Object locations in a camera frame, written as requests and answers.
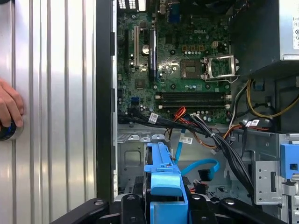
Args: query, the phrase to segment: chip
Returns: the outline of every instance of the chip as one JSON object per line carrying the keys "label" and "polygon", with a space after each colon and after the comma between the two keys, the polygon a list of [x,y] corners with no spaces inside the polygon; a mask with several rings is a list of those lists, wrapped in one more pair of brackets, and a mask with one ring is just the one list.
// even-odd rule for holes
{"label": "chip", "polygon": [[146,28],[146,22],[140,22],[140,28],[142,29]]}
{"label": "chip", "polygon": [[135,79],[135,88],[138,90],[143,90],[145,87],[144,79]]}
{"label": "chip", "polygon": [[199,60],[182,60],[181,61],[181,78],[182,79],[199,79],[201,78]]}
{"label": "chip", "polygon": [[172,35],[171,34],[165,35],[165,44],[172,44]]}

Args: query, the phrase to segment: pcie slot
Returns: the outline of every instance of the pcie slot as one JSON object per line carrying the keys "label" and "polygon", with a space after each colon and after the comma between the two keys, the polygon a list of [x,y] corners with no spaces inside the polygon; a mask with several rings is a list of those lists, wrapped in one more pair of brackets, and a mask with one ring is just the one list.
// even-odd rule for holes
{"label": "pcie slot", "polygon": [[157,36],[156,30],[149,31],[149,81],[154,82],[157,71]]}
{"label": "pcie slot", "polygon": [[129,30],[125,29],[125,43],[124,43],[124,62],[125,73],[129,72]]}
{"label": "pcie slot", "polygon": [[139,26],[134,26],[134,66],[139,66]]}

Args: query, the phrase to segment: cable label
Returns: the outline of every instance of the cable label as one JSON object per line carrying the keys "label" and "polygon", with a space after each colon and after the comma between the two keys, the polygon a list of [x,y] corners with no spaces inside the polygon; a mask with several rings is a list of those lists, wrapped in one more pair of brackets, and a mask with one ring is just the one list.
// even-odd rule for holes
{"label": "cable label", "polygon": [[192,144],[192,141],[193,141],[193,138],[188,138],[188,137],[184,137],[184,136],[181,136],[179,138],[179,142],[182,142],[182,143],[187,143],[189,145]]}
{"label": "cable label", "polygon": [[257,126],[259,122],[260,122],[260,120],[248,121],[246,124],[246,127]]}
{"label": "cable label", "polygon": [[159,116],[158,114],[151,113],[149,117],[149,123],[156,124],[158,120],[158,116]]}

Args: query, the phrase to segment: motherboard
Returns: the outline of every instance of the motherboard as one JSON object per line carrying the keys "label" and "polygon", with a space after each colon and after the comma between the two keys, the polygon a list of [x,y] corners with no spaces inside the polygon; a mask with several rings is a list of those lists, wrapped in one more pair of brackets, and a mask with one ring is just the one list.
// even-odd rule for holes
{"label": "motherboard", "polygon": [[[118,113],[138,108],[173,118],[185,106],[208,124],[227,124],[230,83],[204,79],[204,57],[228,55],[228,17],[123,13],[118,17]],[[213,74],[229,61],[213,60]]]}

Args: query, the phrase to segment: finger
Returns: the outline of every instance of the finger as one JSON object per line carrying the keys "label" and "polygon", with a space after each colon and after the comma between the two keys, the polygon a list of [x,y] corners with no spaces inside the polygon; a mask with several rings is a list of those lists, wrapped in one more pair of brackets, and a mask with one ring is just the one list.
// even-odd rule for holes
{"label": "finger", "polygon": [[11,117],[2,98],[0,98],[0,121],[4,127],[10,127]]}
{"label": "finger", "polygon": [[0,88],[0,96],[4,100],[11,117],[15,122],[15,125],[17,125],[17,127],[22,127],[23,119],[14,99],[11,98],[11,96],[2,88]]}
{"label": "finger", "polygon": [[23,100],[21,98],[21,96],[19,95],[19,93],[14,90],[13,87],[11,87],[8,83],[3,82],[2,83],[2,88],[14,99],[20,114],[24,113],[24,104],[23,104]]}

